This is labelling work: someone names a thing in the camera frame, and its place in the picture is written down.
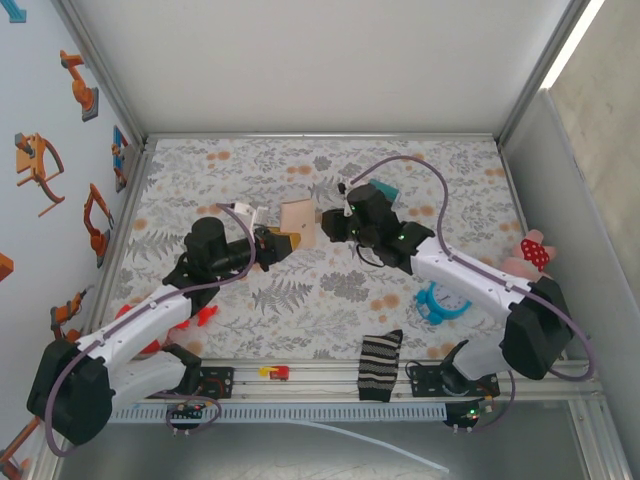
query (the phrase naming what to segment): red polka dot object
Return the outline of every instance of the red polka dot object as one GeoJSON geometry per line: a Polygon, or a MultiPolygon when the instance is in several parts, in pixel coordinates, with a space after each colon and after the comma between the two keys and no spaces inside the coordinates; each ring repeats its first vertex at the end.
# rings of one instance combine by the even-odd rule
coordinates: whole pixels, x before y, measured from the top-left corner
{"type": "Polygon", "coordinates": [[[538,271],[541,272],[544,267],[551,261],[549,254],[544,247],[537,242],[525,238],[520,242],[520,248],[524,254],[524,259],[533,263],[538,271]]]}

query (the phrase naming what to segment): white wall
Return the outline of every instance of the white wall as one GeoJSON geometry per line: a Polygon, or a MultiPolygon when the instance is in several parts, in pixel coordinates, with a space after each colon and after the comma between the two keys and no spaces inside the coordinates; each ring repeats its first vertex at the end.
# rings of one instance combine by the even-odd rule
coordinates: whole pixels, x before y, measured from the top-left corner
{"type": "Polygon", "coordinates": [[[568,3],[73,1],[152,133],[498,133],[568,3]]]}
{"type": "MultiPolygon", "coordinates": [[[[60,49],[76,53],[62,22],[48,1],[20,0],[27,23],[9,24],[0,11],[0,252],[15,271],[0,282],[0,448],[30,419],[26,401],[43,348],[53,340],[49,310],[62,305],[90,283],[97,283],[96,257],[83,225],[83,205],[93,182],[113,215],[126,190],[116,195],[112,169],[113,125],[118,121],[103,95],[99,116],[87,123],[71,92],[71,76],[60,65],[60,49]],[[14,135],[34,132],[57,149],[65,172],[51,189],[64,202],[43,217],[49,201],[34,182],[17,187],[14,135]]],[[[96,86],[85,67],[79,71],[96,86]]],[[[45,156],[48,173],[53,160],[45,156]]],[[[94,207],[94,225],[107,228],[94,207]]],[[[95,295],[85,299],[75,325],[90,311],[95,295]]]]}

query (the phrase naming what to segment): floral tablecloth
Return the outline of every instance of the floral tablecloth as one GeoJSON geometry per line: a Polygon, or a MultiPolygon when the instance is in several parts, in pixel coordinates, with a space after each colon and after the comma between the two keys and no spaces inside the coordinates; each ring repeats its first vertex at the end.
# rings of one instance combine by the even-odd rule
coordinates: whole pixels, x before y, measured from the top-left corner
{"type": "MultiPolygon", "coordinates": [[[[280,202],[311,197],[318,213],[339,207],[340,181],[397,154],[423,157],[446,177],[449,243],[499,265],[522,235],[492,141],[167,139],[151,159],[107,315],[113,318],[123,304],[139,302],[160,284],[198,218],[222,219],[230,241],[242,235],[216,202],[266,205],[269,224],[277,226],[280,202]]],[[[398,161],[371,178],[402,192],[400,219],[434,228],[442,191],[427,169],[398,161]]],[[[353,245],[330,243],[319,223],[316,233],[315,248],[294,252],[268,273],[254,267],[244,281],[223,287],[210,322],[172,331],[171,340],[203,358],[356,359],[363,335],[402,328],[403,358],[442,358],[460,340],[501,328],[475,306],[458,319],[429,325],[414,301],[428,279],[368,266],[353,245]]]]}

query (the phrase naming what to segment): black and white striped sock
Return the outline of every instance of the black and white striped sock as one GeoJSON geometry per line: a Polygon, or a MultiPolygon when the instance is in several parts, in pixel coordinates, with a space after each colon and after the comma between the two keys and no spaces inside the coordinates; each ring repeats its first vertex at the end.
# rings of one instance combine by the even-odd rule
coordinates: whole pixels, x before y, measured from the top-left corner
{"type": "Polygon", "coordinates": [[[391,400],[391,391],[398,378],[401,345],[402,330],[382,337],[366,335],[363,338],[358,368],[360,400],[391,400]]]}

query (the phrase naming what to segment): white cable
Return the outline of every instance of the white cable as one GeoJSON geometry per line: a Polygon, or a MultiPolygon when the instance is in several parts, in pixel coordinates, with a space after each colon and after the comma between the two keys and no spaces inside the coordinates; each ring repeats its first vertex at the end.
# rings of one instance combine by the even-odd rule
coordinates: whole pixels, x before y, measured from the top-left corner
{"type": "Polygon", "coordinates": [[[285,421],[283,423],[290,423],[290,424],[293,424],[293,425],[301,425],[303,427],[319,428],[321,430],[328,430],[330,432],[339,433],[341,435],[346,435],[347,437],[357,438],[358,440],[362,440],[363,442],[372,443],[373,445],[378,445],[379,447],[383,447],[383,448],[386,448],[388,450],[391,450],[392,452],[396,452],[396,453],[399,453],[400,455],[404,455],[407,458],[415,460],[416,462],[420,462],[423,465],[426,465],[428,467],[435,468],[436,470],[440,470],[441,472],[444,472],[444,473],[447,473],[447,474],[449,473],[449,469],[447,467],[443,467],[442,465],[439,465],[439,464],[437,464],[435,462],[427,460],[426,458],[420,457],[420,456],[415,455],[415,454],[413,454],[411,452],[407,452],[406,450],[403,450],[400,447],[396,447],[395,445],[391,445],[390,443],[383,442],[382,440],[376,440],[375,438],[366,437],[364,435],[360,435],[359,433],[354,433],[354,432],[351,432],[349,430],[344,430],[344,429],[338,428],[338,427],[332,427],[331,425],[325,425],[323,423],[303,422],[303,421],[298,421],[298,420],[288,420],[288,421],[285,421]]]}

